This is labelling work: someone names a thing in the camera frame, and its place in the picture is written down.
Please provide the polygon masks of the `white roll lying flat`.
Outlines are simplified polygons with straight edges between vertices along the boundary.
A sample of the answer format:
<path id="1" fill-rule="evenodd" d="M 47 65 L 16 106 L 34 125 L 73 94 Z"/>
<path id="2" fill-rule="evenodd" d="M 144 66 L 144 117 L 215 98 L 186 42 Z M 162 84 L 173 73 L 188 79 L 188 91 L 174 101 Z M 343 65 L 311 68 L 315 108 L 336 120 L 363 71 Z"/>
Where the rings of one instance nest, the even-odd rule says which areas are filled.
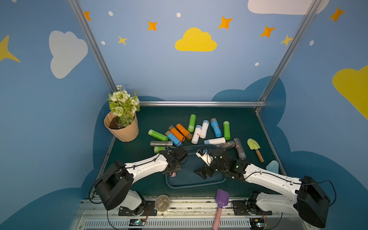
<path id="1" fill-rule="evenodd" d="M 218 144 L 222 144 L 222 143 L 225 143 L 225 142 L 226 142 L 225 138 L 221 137 L 221 138 L 216 138 L 216 139 L 205 140 L 204 144 L 205 145 L 208 145 L 208 144 L 218 145 Z"/>

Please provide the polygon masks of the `right controller board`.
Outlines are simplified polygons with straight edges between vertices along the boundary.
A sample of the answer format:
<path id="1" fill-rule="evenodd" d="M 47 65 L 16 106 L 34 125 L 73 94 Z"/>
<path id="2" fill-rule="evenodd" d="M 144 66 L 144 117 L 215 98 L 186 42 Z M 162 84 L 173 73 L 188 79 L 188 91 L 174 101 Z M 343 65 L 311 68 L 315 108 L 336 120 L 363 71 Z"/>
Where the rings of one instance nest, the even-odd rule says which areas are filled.
<path id="1" fill-rule="evenodd" d="M 267 224 L 265 223 L 264 219 L 260 218 L 251 218 L 250 222 L 250 230 L 263 230 Z"/>

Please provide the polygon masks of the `orange trash bag roll left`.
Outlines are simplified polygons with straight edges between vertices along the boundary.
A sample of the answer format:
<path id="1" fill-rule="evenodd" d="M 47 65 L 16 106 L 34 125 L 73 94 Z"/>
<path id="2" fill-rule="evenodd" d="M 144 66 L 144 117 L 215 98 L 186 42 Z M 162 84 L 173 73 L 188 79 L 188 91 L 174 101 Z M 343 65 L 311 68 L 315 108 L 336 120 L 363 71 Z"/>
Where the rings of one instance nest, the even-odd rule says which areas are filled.
<path id="1" fill-rule="evenodd" d="M 182 135 L 180 131 L 178 131 L 174 126 L 170 126 L 168 130 L 181 142 L 185 141 L 185 137 Z"/>

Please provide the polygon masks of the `left controller board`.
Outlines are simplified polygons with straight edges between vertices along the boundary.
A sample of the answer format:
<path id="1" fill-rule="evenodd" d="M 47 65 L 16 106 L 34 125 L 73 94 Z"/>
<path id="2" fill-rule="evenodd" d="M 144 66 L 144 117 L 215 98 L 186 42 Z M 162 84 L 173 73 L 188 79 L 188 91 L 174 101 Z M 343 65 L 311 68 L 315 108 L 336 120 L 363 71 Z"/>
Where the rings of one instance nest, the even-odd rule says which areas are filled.
<path id="1" fill-rule="evenodd" d="M 146 220 L 144 219 L 130 219 L 129 220 L 129 227 L 145 227 L 146 225 Z"/>

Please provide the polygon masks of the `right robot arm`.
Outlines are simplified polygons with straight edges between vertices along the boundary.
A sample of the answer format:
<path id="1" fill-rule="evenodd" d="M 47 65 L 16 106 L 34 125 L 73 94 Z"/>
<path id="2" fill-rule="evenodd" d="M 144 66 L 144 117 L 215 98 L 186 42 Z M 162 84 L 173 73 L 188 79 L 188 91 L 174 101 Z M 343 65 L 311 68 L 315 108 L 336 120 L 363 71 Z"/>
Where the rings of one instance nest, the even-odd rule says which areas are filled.
<path id="1" fill-rule="evenodd" d="M 261 215 L 282 212 L 299 215 L 306 223 L 325 228 L 331 200 L 313 178 L 288 177 L 262 169 L 247 160 L 235 160 L 224 148 L 200 148 L 196 156 L 203 160 L 195 171 L 203 179 L 215 172 L 239 182 L 263 186 L 274 194 L 254 191 L 246 201 L 247 212 Z"/>

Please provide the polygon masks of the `white trash bag roll right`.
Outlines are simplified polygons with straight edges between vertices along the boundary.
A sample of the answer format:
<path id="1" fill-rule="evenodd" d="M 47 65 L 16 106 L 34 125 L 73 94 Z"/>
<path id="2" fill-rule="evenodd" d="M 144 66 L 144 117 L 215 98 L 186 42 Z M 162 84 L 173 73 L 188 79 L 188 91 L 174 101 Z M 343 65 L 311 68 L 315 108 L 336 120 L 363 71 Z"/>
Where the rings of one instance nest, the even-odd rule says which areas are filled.
<path id="1" fill-rule="evenodd" d="M 205 139 L 207 136 L 207 131 L 209 128 L 209 121 L 208 120 L 204 120 L 202 123 L 202 128 L 201 128 L 201 132 L 200 132 L 200 138 Z"/>

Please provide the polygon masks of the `flower pot with plant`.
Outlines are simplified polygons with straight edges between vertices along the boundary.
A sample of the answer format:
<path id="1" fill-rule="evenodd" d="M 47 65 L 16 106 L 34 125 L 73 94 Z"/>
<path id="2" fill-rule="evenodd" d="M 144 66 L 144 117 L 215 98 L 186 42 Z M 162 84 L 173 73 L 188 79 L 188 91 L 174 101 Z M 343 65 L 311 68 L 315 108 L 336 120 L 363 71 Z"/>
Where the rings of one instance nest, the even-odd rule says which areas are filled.
<path id="1" fill-rule="evenodd" d="M 122 85 L 108 95 L 110 112 L 104 119 L 105 127 L 121 142 L 131 142 L 139 134 L 137 112 L 140 100 L 136 93 L 129 94 Z"/>

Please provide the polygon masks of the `green trash bag roll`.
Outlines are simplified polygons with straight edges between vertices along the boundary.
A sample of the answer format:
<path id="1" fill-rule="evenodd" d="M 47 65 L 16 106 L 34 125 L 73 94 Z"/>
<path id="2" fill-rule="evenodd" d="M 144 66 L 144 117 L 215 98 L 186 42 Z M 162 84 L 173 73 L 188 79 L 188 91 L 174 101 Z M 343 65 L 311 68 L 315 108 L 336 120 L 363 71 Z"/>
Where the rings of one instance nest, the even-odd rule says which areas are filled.
<path id="1" fill-rule="evenodd" d="M 188 131 L 189 132 L 194 132 L 195 130 L 195 125 L 196 125 L 196 115 L 195 114 L 191 114 L 190 115 L 190 119 L 189 119 L 189 125 L 188 125 Z"/>
<path id="2" fill-rule="evenodd" d="M 171 147 L 163 147 L 163 146 L 155 146 L 154 147 L 154 153 L 155 154 L 163 154 L 163 153 L 168 153 L 168 152 L 172 152 L 173 149 Z"/>
<path id="3" fill-rule="evenodd" d="M 230 123 L 229 121 L 223 122 L 223 129 L 224 129 L 224 138 L 225 140 L 231 139 L 231 131 L 230 131 Z"/>
<path id="4" fill-rule="evenodd" d="M 150 136 L 152 136 L 152 137 L 154 137 L 154 138 L 158 139 L 158 140 L 161 140 L 161 141 L 167 141 L 167 140 L 168 140 L 168 137 L 167 137 L 166 135 L 161 134 L 161 133 L 159 133 L 159 132 L 157 132 L 157 131 L 155 131 L 155 130 L 153 130 L 153 129 L 150 129 L 150 130 L 148 131 L 148 134 L 149 134 Z"/>

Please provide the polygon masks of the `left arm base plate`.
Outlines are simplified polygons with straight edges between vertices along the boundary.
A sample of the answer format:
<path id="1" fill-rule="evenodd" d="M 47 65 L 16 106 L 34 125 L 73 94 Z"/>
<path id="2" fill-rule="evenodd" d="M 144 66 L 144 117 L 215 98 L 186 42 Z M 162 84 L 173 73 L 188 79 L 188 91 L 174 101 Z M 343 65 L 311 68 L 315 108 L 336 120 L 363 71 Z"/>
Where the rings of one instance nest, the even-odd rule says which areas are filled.
<path id="1" fill-rule="evenodd" d="M 157 209 L 155 208 L 154 201 L 143 201 L 136 209 L 130 210 L 129 208 L 121 206 L 119 208 L 118 216 L 157 216 Z"/>

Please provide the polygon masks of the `white trash bag roll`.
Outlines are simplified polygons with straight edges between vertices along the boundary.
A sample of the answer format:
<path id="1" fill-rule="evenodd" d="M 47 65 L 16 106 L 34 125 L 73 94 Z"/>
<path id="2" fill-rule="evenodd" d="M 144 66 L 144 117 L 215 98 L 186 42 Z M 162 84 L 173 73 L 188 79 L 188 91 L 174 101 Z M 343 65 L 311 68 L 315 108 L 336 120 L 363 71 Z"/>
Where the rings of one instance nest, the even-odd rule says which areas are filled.
<path id="1" fill-rule="evenodd" d="M 194 145 L 198 144 L 201 130 L 202 130 L 202 126 L 201 125 L 196 125 L 195 131 L 193 133 L 193 137 L 192 137 L 192 140 L 191 140 L 192 144 L 194 144 Z"/>
<path id="2" fill-rule="evenodd" d="M 202 123 L 202 128 L 201 128 L 201 132 L 200 132 L 200 138 L 205 139 L 207 136 L 207 131 L 209 128 L 209 121 L 208 120 L 204 120 Z"/>

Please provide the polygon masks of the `controller board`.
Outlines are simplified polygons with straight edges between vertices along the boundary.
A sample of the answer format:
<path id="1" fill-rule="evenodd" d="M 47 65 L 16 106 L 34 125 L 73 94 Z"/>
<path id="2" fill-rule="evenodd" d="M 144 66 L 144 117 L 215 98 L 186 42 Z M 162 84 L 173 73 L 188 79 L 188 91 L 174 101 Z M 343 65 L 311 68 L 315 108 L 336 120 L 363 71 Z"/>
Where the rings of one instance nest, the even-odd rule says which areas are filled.
<path id="1" fill-rule="evenodd" d="M 129 220 L 129 227 L 145 227 L 146 225 L 146 220 L 144 219 L 130 219 Z"/>
<path id="2" fill-rule="evenodd" d="M 250 222 L 250 230 L 263 230 L 267 224 L 265 223 L 264 219 L 260 218 L 251 218 Z"/>

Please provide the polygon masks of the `orange trash bag roll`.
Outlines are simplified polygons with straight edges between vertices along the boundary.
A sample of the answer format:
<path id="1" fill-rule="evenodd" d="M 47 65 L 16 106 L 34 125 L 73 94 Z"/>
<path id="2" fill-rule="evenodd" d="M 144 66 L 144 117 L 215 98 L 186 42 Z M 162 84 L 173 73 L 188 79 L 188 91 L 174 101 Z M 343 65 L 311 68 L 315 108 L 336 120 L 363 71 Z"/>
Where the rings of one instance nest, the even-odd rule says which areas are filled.
<path id="1" fill-rule="evenodd" d="M 170 126 L 168 130 L 181 142 L 185 141 L 185 137 L 182 135 L 180 131 L 178 131 L 174 126 Z"/>
<path id="2" fill-rule="evenodd" d="M 191 140 L 193 138 L 193 135 L 185 129 L 181 124 L 177 124 L 176 128 L 181 132 L 181 134 L 187 139 Z"/>

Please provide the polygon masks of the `light blue toy spade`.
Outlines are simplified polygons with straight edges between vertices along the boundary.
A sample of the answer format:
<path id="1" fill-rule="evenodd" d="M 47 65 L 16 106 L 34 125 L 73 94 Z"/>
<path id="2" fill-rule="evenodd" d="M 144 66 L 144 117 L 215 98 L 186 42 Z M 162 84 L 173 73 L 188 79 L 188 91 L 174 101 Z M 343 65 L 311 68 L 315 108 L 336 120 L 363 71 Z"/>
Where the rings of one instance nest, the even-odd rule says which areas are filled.
<path id="1" fill-rule="evenodd" d="M 276 160 L 271 161 L 267 166 L 266 170 L 272 173 L 279 174 L 279 162 Z"/>

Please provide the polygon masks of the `blue trash bag roll left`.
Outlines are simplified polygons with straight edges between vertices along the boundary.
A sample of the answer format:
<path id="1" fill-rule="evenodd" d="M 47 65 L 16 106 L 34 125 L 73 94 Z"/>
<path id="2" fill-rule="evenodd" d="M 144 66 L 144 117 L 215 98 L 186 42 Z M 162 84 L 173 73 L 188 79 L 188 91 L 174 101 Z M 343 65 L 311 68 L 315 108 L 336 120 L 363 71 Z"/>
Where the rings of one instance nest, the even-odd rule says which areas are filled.
<path id="1" fill-rule="evenodd" d="M 170 131 L 167 131 L 165 134 L 168 137 L 168 139 L 173 142 L 174 146 L 179 147 L 183 145 L 182 142 Z"/>

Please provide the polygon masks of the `grey trash bag roll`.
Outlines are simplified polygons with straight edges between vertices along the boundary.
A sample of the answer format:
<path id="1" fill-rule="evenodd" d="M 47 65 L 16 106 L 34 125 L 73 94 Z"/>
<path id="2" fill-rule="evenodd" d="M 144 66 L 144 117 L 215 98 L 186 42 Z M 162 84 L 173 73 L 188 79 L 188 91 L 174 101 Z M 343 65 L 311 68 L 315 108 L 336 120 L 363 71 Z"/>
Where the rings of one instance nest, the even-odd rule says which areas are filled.
<path id="1" fill-rule="evenodd" d="M 172 141 L 151 141 L 150 146 L 151 147 L 172 147 L 173 142 Z"/>
<path id="2" fill-rule="evenodd" d="M 235 148 L 236 144 L 235 144 L 235 141 L 229 141 L 229 142 L 217 144 L 216 146 L 219 147 L 219 148 L 223 148 L 223 149 L 228 150 L 228 149 Z"/>
<path id="3" fill-rule="evenodd" d="M 235 148 L 238 154 L 238 158 L 240 160 L 245 160 L 246 159 L 246 154 L 245 151 L 243 149 L 242 143 L 240 141 L 239 138 L 234 138 L 234 143 L 235 143 Z"/>

